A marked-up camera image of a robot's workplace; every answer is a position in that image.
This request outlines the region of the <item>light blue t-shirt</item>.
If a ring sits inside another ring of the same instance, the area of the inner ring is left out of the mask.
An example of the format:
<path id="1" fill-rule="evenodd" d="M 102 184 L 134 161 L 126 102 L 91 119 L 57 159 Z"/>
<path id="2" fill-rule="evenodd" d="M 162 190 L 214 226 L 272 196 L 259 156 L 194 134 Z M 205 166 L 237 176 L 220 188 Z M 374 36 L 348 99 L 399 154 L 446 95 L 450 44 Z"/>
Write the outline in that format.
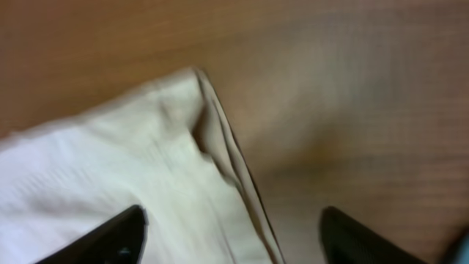
<path id="1" fill-rule="evenodd" d="M 466 235 L 457 245 L 451 264 L 469 264 L 469 237 Z"/>

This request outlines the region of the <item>beige cotton shorts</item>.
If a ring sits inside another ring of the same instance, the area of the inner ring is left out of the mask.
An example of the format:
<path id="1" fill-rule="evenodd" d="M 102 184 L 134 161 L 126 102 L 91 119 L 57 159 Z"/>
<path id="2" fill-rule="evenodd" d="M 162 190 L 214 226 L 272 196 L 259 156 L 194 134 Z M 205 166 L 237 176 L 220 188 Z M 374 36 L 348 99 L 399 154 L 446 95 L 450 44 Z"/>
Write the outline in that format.
<path id="1" fill-rule="evenodd" d="M 35 263 L 144 211 L 140 263 L 282 263 L 206 75 L 148 81 L 1 141 L 1 261 Z"/>

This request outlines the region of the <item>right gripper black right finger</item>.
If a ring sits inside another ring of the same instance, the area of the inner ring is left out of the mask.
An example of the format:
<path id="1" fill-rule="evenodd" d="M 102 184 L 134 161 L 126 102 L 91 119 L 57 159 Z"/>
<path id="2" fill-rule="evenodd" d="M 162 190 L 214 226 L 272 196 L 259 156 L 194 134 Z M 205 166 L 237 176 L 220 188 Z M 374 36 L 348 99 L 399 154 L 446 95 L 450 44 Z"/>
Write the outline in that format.
<path id="1" fill-rule="evenodd" d="M 335 207 L 322 210 L 319 231 L 328 264 L 424 264 Z"/>

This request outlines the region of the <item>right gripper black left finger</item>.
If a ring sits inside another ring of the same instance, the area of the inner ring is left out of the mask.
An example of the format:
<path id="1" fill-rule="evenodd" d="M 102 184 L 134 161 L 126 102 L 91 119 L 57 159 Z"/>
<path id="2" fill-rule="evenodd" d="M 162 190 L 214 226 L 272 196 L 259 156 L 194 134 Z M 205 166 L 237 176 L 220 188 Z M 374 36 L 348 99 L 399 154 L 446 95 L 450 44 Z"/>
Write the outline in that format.
<path id="1" fill-rule="evenodd" d="M 132 205 L 38 264 L 139 264 L 146 238 L 146 212 Z"/>

